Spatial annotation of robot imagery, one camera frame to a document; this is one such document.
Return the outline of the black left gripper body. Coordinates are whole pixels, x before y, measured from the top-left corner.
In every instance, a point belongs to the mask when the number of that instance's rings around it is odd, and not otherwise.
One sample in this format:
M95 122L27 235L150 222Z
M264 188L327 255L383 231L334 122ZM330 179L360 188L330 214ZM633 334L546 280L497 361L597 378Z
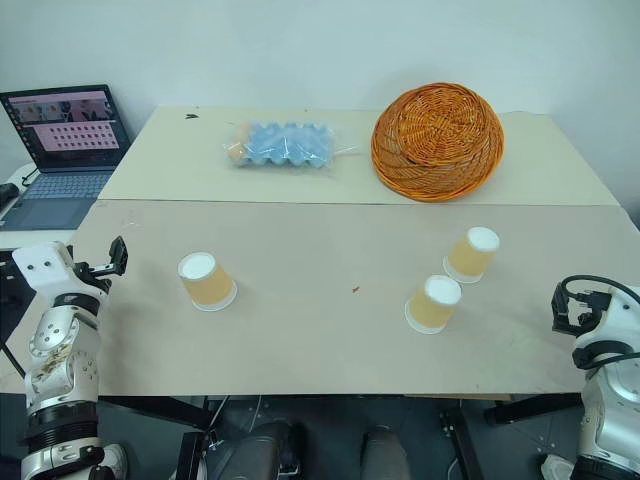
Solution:
M112 281L107 279L107 276L113 274L112 264L90 267L87 262L79 262L74 264L73 271L76 277L87 285L102 291L111 289Z

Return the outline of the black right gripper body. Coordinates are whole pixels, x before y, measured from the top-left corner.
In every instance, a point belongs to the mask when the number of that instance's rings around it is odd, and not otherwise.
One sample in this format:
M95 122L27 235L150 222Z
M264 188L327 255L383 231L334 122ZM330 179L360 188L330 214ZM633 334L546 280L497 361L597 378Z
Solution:
M585 311L578 315L578 325L568 324L567 332L569 334L584 334L595 329L603 313L609 308L611 303L611 295L606 292L567 292L567 296L582 304L585 308Z

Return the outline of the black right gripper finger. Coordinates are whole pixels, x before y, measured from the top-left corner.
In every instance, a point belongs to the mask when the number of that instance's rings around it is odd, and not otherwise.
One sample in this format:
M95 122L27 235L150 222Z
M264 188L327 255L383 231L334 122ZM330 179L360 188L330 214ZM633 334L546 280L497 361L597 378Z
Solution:
M553 314L552 329L554 331L569 331L569 295L566 288L559 282L554 290L551 299L551 308Z

